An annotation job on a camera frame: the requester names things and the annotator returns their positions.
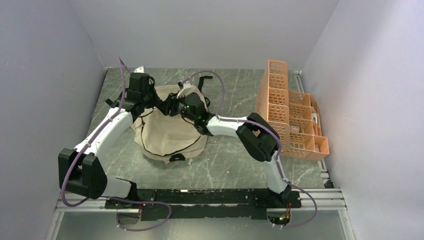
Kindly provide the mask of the beige canvas backpack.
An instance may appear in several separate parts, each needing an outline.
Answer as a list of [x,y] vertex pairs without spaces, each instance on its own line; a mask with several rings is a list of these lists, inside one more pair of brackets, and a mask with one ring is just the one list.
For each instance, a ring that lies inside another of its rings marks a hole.
[[[155,87],[161,101],[169,94],[177,94],[177,85]],[[131,128],[135,132],[134,142],[148,158],[166,163],[184,161],[197,157],[206,147],[207,136],[201,135],[189,119],[177,114],[165,116],[158,106],[146,108]]]

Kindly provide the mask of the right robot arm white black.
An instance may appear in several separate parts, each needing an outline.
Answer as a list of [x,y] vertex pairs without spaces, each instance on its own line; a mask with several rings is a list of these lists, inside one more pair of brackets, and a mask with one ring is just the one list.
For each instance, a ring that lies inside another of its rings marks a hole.
[[280,163],[282,143],[278,134],[265,120],[253,112],[247,117],[222,117],[209,112],[196,93],[178,97],[170,93],[156,106],[165,116],[180,115],[191,121],[202,136],[227,136],[241,141],[248,154],[262,164],[270,191],[270,202],[282,207],[289,200],[292,190],[285,179]]

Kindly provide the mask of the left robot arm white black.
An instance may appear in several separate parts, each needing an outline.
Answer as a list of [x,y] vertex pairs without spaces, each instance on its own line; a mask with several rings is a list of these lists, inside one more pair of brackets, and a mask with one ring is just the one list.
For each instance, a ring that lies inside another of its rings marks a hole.
[[81,143],[59,153],[61,194],[70,192],[88,199],[116,197],[124,207],[134,207],[139,200],[136,184],[107,176],[102,162],[120,135],[159,101],[154,78],[147,73],[131,73],[125,92],[116,100],[105,101],[110,109],[101,123]]

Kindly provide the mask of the orange plastic file organizer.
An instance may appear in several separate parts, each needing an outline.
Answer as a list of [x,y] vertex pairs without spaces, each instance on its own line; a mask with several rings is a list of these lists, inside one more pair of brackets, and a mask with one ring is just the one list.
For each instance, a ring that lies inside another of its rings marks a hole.
[[281,155],[310,161],[321,161],[329,155],[318,102],[311,94],[289,89],[286,62],[268,61],[256,95],[255,111],[280,136]]

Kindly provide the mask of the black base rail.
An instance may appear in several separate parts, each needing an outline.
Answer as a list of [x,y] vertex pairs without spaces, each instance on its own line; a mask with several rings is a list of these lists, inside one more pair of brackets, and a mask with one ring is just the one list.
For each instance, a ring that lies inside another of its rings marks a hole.
[[299,209],[300,194],[290,191],[278,195],[267,188],[227,189],[138,189],[143,204],[114,199],[105,202],[105,209],[119,213],[141,211],[142,221],[170,219],[239,218],[267,220],[270,209]]

